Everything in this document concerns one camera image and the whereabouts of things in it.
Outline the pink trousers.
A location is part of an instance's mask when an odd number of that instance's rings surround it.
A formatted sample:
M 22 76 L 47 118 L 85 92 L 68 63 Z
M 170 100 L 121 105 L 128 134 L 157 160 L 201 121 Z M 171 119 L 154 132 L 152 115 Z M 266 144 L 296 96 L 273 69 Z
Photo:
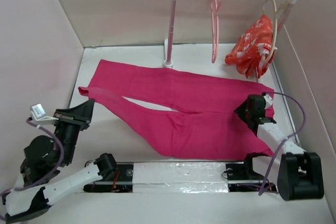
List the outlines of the pink trousers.
M 101 60 L 82 96 L 94 99 L 144 138 L 160 155 L 239 161 L 273 155 L 234 113 L 263 84 L 168 68 Z

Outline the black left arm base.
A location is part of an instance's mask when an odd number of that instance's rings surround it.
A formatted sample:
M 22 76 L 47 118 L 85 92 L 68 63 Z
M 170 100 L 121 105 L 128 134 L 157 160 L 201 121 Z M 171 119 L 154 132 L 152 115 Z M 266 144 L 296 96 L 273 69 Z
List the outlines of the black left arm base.
M 118 174 L 110 180 L 99 180 L 84 185 L 86 193 L 131 193 L 133 192 L 133 163 L 118 163 Z

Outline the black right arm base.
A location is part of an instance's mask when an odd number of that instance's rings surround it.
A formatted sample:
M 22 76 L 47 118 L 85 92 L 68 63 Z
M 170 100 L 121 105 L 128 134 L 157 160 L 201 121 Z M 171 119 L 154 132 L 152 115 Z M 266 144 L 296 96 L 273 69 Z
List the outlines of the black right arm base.
M 267 178 L 265 179 L 264 169 L 267 170 L 271 164 L 272 157 L 264 153 L 247 154 L 241 162 L 229 162 L 226 170 L 222 172 L 222 178 L 228 182 L 230 193 L 255 192 L 264 188 L 266 193 L 278 194 L 277 187 Z

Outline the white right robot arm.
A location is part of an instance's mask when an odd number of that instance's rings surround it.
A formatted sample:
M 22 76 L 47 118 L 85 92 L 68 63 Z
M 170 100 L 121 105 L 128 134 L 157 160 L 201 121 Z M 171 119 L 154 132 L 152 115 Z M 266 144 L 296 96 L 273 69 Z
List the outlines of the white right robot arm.
M 243 173 L 250 179 L 261 176 L 261 184 L 257 186 L 260 195 L 276 186 L 285 201 L 321 199 L 324 197 L 321 158 L 291 140 L 298 131 L 285 135 L 277 122 L 266 116 L 266 110 L 272 106 L 272 95 L 273 92 L 250 94 L 234 111 L 273 151 L 272 156 L 262 153 L 246 155 Z

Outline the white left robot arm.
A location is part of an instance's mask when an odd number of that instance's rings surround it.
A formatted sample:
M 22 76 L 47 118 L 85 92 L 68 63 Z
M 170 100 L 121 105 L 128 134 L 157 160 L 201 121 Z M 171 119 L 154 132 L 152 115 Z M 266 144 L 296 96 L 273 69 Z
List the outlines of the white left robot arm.
M 30 107 L 26 123 L 42 135 L 24 149 L 25 158 L 12 188 L 1 192 L 5 223 L 19 223 L 45 214 L 57 201 L 83 186 L 114 179 L 118 165 L 112 154 L 101 154 L 82 170 L 56 182 L 60 168 L 72 163 L 79 133 L 86 130 L 93 116 L 94 99 L 69 109 L 57 109 L 48 116 L 41 106 Z

